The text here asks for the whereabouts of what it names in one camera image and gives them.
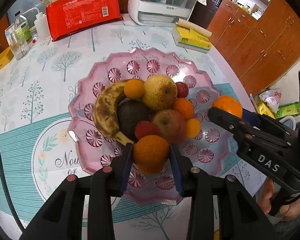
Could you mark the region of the person right hand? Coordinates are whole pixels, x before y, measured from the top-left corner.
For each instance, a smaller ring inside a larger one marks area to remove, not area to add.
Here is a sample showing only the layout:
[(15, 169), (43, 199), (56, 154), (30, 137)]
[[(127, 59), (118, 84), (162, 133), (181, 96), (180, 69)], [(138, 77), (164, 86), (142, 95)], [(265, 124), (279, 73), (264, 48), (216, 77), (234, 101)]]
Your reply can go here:
[[(263, 184), (263, 191), (258, 200), (258, 205), (265, 214), (268, 214), (271, 210), (270, 199), (275, 192), (274, 182), (266, 178)], [(300, 198), (289, 205), (284, 205), (280, 207), (280, 214), (283, 216), (283, 220), (290, 221), (294, 220), (300, 215)]]

